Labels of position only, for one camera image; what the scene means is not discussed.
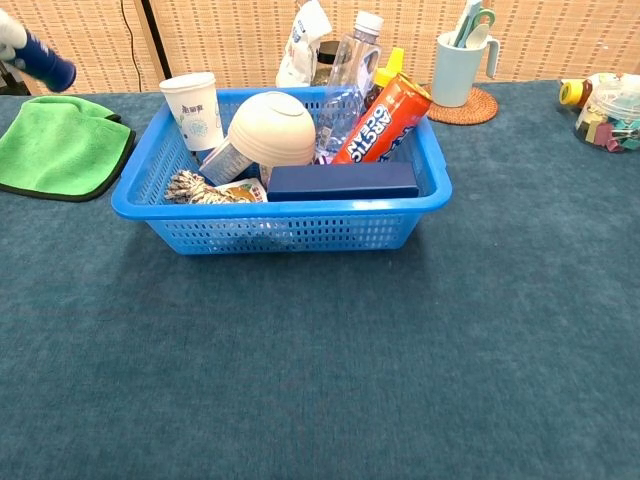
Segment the green cloth with black trim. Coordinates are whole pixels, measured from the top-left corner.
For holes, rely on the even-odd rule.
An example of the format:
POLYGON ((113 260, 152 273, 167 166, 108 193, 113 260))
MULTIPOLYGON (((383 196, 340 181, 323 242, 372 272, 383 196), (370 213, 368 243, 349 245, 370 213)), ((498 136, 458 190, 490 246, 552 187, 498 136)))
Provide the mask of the green cloth with black trim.
POLYGON ((74 96, 24 102, 0 136, 0 191, 86 202, 120 176, 136 132, 108 108, 74 96))

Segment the white tube bottle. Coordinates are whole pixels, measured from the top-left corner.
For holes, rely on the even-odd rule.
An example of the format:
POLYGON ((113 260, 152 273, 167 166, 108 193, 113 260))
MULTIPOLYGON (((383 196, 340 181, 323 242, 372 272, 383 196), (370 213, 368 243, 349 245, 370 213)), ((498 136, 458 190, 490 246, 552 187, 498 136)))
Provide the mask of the white tube bottle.
POLYGON ((41 81, 56 93, 69 89, 76 67, 0 8, 0 61, 41 81))

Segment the dark blue rectangular box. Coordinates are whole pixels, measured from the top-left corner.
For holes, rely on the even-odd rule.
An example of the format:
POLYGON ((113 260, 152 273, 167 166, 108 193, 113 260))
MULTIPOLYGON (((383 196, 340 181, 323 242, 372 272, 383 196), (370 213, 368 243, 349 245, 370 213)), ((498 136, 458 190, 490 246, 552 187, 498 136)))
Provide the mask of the dark blue rectangular box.
POLYGON ((419 194, 409 163, 350 163, 275 167, 269 201, 376 200, 419 194))

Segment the teal table cloth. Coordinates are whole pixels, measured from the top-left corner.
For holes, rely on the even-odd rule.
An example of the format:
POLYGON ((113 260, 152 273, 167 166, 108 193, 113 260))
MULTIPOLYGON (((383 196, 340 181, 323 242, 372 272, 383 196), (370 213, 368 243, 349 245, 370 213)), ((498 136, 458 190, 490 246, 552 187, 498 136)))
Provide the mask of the teal table cloth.
POLYGON ((396 251, 181 256, 1 192, 0 480, 640 480, 640 152, 490 91, 396 251))

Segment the beige ribbed bowl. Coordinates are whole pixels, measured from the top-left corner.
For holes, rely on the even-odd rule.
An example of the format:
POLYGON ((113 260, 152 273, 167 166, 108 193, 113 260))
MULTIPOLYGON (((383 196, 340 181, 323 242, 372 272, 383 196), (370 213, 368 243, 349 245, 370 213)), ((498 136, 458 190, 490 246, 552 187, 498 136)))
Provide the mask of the beige ribbed bowl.
POLYGON ((236 150, 255 163, 299 166, 313 160, 316 131, 301 101, 280 91, 267 91, 240 105, 228 137, 236 150))

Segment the blue and white packet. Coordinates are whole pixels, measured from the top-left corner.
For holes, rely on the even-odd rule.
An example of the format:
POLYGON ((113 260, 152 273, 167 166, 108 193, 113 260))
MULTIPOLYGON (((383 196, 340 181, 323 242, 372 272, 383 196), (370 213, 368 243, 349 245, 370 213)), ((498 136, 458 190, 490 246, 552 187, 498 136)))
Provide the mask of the blue and white packet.
POLYGON ((232 182, 252 165, 253 161, 238 151, 225 138, 204 160, 199 168, 200 174, 213 185, 232 182))

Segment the orange Arctic Ocean can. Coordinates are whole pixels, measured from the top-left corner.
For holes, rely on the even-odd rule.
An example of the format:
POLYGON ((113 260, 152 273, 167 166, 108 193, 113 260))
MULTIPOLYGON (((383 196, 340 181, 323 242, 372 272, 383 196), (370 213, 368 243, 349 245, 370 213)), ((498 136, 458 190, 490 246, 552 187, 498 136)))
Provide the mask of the orange Arctic Ocean can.
POLYGON ((385 162, 426 115, 429 93, 398 73, 363 115, 332 164, 385 162))

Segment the clear plastic water bottle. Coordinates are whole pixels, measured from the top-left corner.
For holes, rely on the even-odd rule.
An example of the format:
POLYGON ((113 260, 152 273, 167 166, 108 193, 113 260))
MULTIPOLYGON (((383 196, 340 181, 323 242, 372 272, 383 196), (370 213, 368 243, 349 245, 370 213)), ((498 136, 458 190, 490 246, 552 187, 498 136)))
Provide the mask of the clear plastic water bottle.
POLYGON ((381 56, 378 37, 384 20, 359 11, 351 34, 339 43, 326 95, 316 122, 317 152, 334 156, 364 113, 364 101, 381 56))

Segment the glass jar with black lid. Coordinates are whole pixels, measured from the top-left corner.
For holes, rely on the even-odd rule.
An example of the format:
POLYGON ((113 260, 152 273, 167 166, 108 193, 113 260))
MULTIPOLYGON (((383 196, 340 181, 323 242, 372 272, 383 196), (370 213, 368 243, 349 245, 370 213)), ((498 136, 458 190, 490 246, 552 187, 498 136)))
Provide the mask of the glass jar with black lid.
POLYGON ((316 71, 311 81, 312 86, 324 86, 328 83, 338 47, 339 41, 337 40, 327 40, 320 43, 316 71))

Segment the yellow-capped sauce bottle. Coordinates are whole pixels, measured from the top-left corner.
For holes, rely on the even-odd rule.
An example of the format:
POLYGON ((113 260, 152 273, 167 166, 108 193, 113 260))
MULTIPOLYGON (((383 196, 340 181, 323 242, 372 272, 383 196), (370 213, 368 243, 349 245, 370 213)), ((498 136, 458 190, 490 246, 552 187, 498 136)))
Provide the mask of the yellow-capped sauce bottle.
POLYGON ((386 86, 395 78, 395 76, 403 70, 404 66, 404 49, 394 47, 391 51, 389 59, 384 67, 376 69, 373 77, 372 86, 365 97, 364 111, 367 111, 375 102, 379 94, 386 86))

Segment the small white bowl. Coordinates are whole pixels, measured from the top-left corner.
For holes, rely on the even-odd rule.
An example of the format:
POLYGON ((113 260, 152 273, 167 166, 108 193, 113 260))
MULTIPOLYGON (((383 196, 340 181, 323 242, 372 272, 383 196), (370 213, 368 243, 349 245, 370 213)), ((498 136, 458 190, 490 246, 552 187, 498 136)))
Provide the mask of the small white bowl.
POLYGON ((179 75, 159 83, 182 138, 191 151, 217 148, 224 140, 211 72, 179 75))

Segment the white snack bag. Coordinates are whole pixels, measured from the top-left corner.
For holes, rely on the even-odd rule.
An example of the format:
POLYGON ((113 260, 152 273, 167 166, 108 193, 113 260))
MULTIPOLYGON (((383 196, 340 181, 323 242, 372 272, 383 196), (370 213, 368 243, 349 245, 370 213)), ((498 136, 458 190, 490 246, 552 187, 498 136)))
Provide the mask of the white snack bag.
POLYGON ((321 39, 331 32, 331 23, 319 1, 307 0, 294 18, 276 75, 277 88, 311 85, 321 39))

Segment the round woven rattan coaster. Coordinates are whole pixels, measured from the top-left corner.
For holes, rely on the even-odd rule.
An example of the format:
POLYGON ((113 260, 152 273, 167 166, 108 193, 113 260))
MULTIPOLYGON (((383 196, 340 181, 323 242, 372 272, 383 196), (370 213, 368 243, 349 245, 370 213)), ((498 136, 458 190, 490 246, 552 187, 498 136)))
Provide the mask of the round woven rattan coaster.
POLYGON ((476 86, 471 88, 466 103, 460 107, 443 107, 432 103, 427 111, 430 120, 457 126, 486 123, 498 114, 497 100, 488 91, 476 86))

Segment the light blue mug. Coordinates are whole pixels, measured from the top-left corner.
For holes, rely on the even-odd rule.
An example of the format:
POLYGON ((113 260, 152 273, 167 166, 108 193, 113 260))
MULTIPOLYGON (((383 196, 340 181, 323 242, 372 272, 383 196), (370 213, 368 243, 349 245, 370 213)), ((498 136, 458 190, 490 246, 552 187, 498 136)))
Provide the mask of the light blue mug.
POLYGON ((486 76, 493 79, 499 62, 500 42, 491 35, 477 48, 451 46, 453 31, 437 37, 436 62, 431 82, 431 97, 439 106, 463 106, 470 95, 485 51, 488 51, 486 76))

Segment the white plastic spoon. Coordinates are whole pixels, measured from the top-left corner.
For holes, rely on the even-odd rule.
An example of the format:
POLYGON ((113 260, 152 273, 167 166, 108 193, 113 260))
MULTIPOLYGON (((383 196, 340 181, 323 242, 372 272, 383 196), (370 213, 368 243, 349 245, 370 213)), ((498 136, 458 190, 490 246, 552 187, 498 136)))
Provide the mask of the white plastic spoon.
POLYGON ((490 25, 488 23, 480 23, 468 35, 465 47, 472 50, 485 48, 490 40, 489 31, 490 25))

